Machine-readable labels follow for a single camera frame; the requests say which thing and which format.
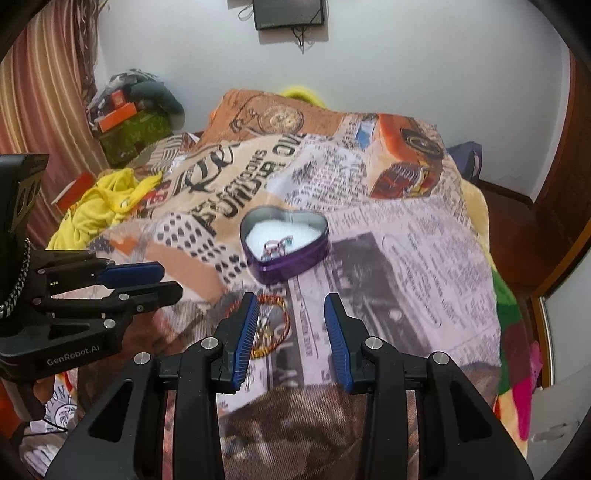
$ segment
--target yellow cloth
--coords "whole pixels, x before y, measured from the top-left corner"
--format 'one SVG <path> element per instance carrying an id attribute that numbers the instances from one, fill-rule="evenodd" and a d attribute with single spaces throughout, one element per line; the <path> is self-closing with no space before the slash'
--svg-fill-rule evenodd
<path id="1" fill-rule="evenodd" d="M 491 229 L 488 222 L 488 205 L 486 204 L 484 195 L 472 183 L 462 179 L 462 196 L 466 202 L 468 217 L 470 217 L 472 225 L 476 230 L 476 238 L 491 268 L 496 271 L 496 265 L 491 256 Z"/>
<path id="2" fill-rule="evenodd" d="M 316 105 L 322 108 L 326 108 L 326 105 L 320 97 L 318 97 L 312 90 L 308 90 L 306 87 L 302 86 L 294 86 L 289 87 L 283 90 L 280 93 L 281 96 L 287 98 L 295 98 L 297 100 L 303 100 L 305 102 L 311 103 L 312 105 Z"/>
<path id="3" fill-rule="evenodd" d="M 131 168 L 99 179 L 68 208 L 48 250 L 82 250 L 103 230 L 123 222 L 144 196 L 160 183 L 162 173 L 138 182 Z"/>

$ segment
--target bed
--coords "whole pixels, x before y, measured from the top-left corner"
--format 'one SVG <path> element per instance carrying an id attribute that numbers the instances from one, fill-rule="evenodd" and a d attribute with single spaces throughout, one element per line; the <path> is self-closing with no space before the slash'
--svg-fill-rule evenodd
<path id="1" fill-rule="evenodd" d="M 137 352 L 181 352 L 211 334 L 244 291 L 267 293 L 286 301 L 290 332 L 273 353 L 251 361 L 237 395 L 218 396 L 226 476 L 352 478 L 365 399 L 346 395 L 334 381 L 322 301 L 337 291 L 349 315 L 401 352 L 448 352 L 526 454 L 532 385 L 521 314 L 488 252 L 482 194 L 461 179 L 435 127 L 231 90 L 200 139 L 167 138 L 131 166 L 140 178 L 162 172 L 162 182 L 89 248 L 117 263 L 159 261 L 184 296 L 173 307 L 137 315 L 120 354 L 63 376 L 56 391 L 64 400 L 55 395 L 59 405 L 50 413 L 77 403 L 83 415 Z M 259 205 L 323 212 L 329 256 L 284 284 L 258 284 L 239 225 Z M 92 287 L 76 295 L 105 293 Z M 265 315 L 280 335 L 281 312 Z M 413 395 L 407 400 L 409 478 L 416 478 Z M 164 478 L 172 478 L 173 408 L 172 395 Z M 33 438 L 21 454 L 43 473 L 62 441 Z"/>

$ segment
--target striped curtain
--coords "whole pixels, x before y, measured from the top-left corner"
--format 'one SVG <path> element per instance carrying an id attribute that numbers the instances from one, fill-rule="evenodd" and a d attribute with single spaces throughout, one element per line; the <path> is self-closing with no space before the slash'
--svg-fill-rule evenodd
<path id="1" fill-rule="evenodd" d="M 98 0 L 52 0 L 0 63 L 0 154 L 49 153 L 29 237 L 45 247 L 61 214 L 51 201 L 84 171 L 108 168 L 90 134 Z"/>

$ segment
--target white wall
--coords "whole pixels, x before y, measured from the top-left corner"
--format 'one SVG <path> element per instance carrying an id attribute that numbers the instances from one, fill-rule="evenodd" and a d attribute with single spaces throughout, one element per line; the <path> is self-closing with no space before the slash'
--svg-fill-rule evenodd
<path id="1" fill-rule="evenodd" d="M 591 251 L 545 301 L 556 383 L 591 365 Z"/>
<path id="2" fill-rule="evenodd" d="M 107 64 L 105 61 L 105 54 L 103 53 L 103 46 L 99 40 L 96 46 L 96 63 L 95 63 L 95 83 L 98 91 L 105 88 L 109 80 L 111 79 L 112 73 L 107 72 Z"/>
<path id="3" fill-rule="evenodd" d="M 230 88 L 305 85 L 335 110 L 415 116 L 437 124 L 446 145 L 480 142 L 484 180 L 537 193 L 562 129 L 568 69 L 562 40 L 535 7 L 328 1 L 327 28 L 302 55 L 291 31 L 258 33 L 253 19 L 238 20 L 248 0 L 111 0 L 99 20 L 101 75 L 160 75 L 189 131 L 206 126 Z"/>

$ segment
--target wooden door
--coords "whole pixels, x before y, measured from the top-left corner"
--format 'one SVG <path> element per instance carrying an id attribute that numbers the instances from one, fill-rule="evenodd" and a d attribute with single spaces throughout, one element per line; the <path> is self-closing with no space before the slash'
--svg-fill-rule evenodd
<path id="1" fill-rule="evenodd" d="M 591 218 L 591 82 L 572 55 L 563 134 L 534 212 L 562 254 Z"/>

